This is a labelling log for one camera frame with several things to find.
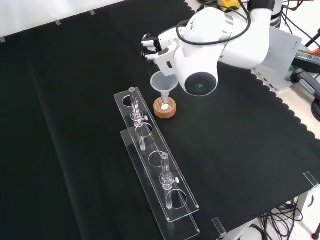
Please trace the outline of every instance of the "funnel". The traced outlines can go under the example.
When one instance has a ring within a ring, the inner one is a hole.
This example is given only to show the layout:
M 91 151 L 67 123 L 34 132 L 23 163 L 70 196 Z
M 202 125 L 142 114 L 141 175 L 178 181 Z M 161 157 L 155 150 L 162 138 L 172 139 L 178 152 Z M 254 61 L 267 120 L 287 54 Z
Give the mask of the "funnel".
M 161 93 L 161 98 L 157 99 L 156 102 L 154 102 L 153 107 L 155 108 L 155 114 L 160 118 L 170 118 L 172 117 L 176 112 L 176 106 L 175 103 L 173 104 L 174 100 L 169 97 L 169 93 L 171 90 L 173 90 L 178 85 L 178 79 L 176 75 L 170 75 L 165 76 L 161 71 L 156 72 L 151 77 L 151 86 Z M 173 111 L 173 105 L 174 105 L 174 113 L 171 116 L 159 116 L 156 112 L 159 111 L 160 113 L 168 114 L 169 112 Z

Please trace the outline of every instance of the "test tube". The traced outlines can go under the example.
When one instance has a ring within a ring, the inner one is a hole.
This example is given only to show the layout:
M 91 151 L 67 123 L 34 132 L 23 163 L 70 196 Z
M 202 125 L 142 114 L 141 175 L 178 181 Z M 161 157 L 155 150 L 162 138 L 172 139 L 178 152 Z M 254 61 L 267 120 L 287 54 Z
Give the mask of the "test tube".
M 166 152 L 161 153 L 162 180 L 163 183 L 170 181 L 169 155 Z
M 129 93 L 130 93 L 131 106 L 133 110 L 133 118 L 135 119 L 134 125 L 136 127 L 136 134 L 138 135 L 140 149 L 141 151 L 145 151 L 146 143 L 145 143 L 145 138 L 142 131 L 143 124 L 142 124 L 142 117 L 140 116 L 138 100 L 136 96 L 136 89 L 134 87 L 130 87 Z

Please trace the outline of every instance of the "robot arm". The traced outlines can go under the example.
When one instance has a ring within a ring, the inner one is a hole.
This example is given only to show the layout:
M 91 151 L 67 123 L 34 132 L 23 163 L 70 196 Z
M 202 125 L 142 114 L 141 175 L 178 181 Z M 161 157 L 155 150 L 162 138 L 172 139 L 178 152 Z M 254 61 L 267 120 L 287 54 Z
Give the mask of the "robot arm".
M 193 96 L 212 93 L 218 85 L 218 61 L 250 69 L 261 64 L 267 56 L 275 0 L 257 1 L 251 9 L 251 26 L 242 36 L 219 44 L 193 45 L 181 41 L 173 28 L 159 35 L 163 50 L 148 55 L 149 59 L 158 64 L 165 76 L 176 75 L 187 93 Z M 187 41 L 208 43 L 229 39 L 246 27 L 245 22 L 208 7 L 195 14 L 186 27 L 179 28 L 179 32 Z

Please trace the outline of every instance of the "black fabric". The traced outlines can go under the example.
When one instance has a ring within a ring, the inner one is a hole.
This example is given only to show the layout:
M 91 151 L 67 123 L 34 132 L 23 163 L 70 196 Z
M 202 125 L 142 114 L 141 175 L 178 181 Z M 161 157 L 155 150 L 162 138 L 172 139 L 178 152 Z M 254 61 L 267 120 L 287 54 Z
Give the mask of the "black fabric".
M 25 132 L 19 144 L 8 142 L 8 146 L 27 156 L 14 158 L 14 165 L 26 165 L 21 170 L 21 181 L 35 172 L 44 175 L 29 185 L 32 188 L 41 184 L 54 195 L 43 201 L 50 211 L 46 212 L 44 206 L 40 209 L 52 221 L 60 219 L 46 225 L 48 232 L 56 229 L 60 233 L 55 239 L 68 239 L 71 234 L 72 239 L 79 239 L 81 234 L 86 240 L 161 239 L 121 139 L 120 131 L 126 126 L 114 94 L 138 87 L 152 109 L 159 93 L 150 86 L 150 78 L 158 68 L 141 59 L 141 38 L 146 33 L 156 36 L 194 13 L 183 0 L 126 0 L 95 13 L 63 19 L 59 26 L 51 23 L 22 32 L 13 37 L 19 49 L 3 45 L 8 53 L 15 50 L 20 54 L 13 56 L 5 68 L 25 69 L 21 75 L 4 71 L 3 78 L 17 83 L 6 96 L 15 96 L 21 106 L 23 94 L 18 94 L 16 88 L 33 79 L 33 88 L 30 85 L 30 90 L 25 87 L 21 91 L 33 93 L 31 102 L 37 106 L 42 123 L 35 124 L 33 142 Z M 1 57 L 6 62 L 8 56 Z M 231 231 L 306 192 L 311 188 L 303 175 L 307 171 L 320 180 L 320 142 L 288 106 L 249 70 L 219 64 L 218 74 L 219 83 L 212 94 L 194 97 L 178 86 L 171 93 L 177 102 L 176 115 L 171 119 L 155 117 L 200 206 L 194 214 L 200 228 L 200 236 L 195 239 L 218 237 L 212 222 L 215 217 Z M 30 123 L 39 121 L 29 114 L 22 118 Z M 15 119 L 22 121 L 19 115 Z M 37 148 L 38 141 L 45 142 L 41 134 L 49 137 L 45 121 L 53 141 L 48 145 L 51 149 L 54 146 L 56 153 Z M 6 136 L 10 136 L 9 130 L 16 123 L 8 120 L 7 124 Z M 21 126 L 18 133 L 27 131 L 25 128 Z M 29 152 L 24 153 L 31 144 Z M 33 155 L 42 151 L 45 155 L 39 157 L 39 162 L 32 161 Z M 8 194 L 14 187 L 14 171 L 14 167 L 7 170 L 4 196 L 12 207 L 18 207 L 15 196 Z M 57 182 L 61 183 L 60 192 L 55 191 Z M 43 188 L 25 194 L 34 198 Z M 23 204 L 27 207 L 35 203 Z M 27 213 L 17 212 L 20 221 L 12 220 L 9 225 L 19 229 L 44 224 L 41 217 L 33 217 L 34 223 L 29 223 Z
M 0 146 L 0 239 L 80 239 L 20 34 L 0 45 Z

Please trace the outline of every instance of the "clear acrylic stand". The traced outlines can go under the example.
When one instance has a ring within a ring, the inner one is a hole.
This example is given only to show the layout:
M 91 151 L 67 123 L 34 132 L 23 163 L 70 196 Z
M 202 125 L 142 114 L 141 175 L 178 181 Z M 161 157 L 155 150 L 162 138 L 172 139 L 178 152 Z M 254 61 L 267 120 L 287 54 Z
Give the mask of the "clear acrylic stand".
M 135 170 L 165 240 L 200 233 L 192 216 L 199 210 L 138 88 L 114 95 L 127 130 L 121 132 Z

